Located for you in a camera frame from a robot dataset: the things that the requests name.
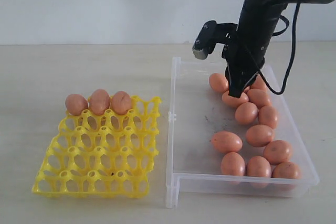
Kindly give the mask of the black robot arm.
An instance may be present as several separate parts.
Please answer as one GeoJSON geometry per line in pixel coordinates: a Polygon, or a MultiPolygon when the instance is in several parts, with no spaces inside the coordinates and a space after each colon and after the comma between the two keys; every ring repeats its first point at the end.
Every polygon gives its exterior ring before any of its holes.
{"type": "Polygon", "coordinates": [[[328,4],[334,0],[244,0],[235,31],[228,35],[222,56],[227,61],[225,76],[229,95],[239,98],[247,86],[261,74],[265,53],[281,13],[288,4],[328,4]]]}

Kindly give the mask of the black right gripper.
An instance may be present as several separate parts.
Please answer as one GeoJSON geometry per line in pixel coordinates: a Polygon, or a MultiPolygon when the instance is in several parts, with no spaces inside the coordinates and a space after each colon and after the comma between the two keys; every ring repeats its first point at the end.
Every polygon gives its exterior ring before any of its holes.
{"type": "Polygon", "coordinates": [[[250,86],[258,75],[258,71],[265,64],[265,57],[261,52],[253,52],[239,35],[234,34],[234,44],[227,51],[222,51],[222,58],[226,60],[225,77],[229,82],[229,95],[240,98],[244,90],[250,86]]]}

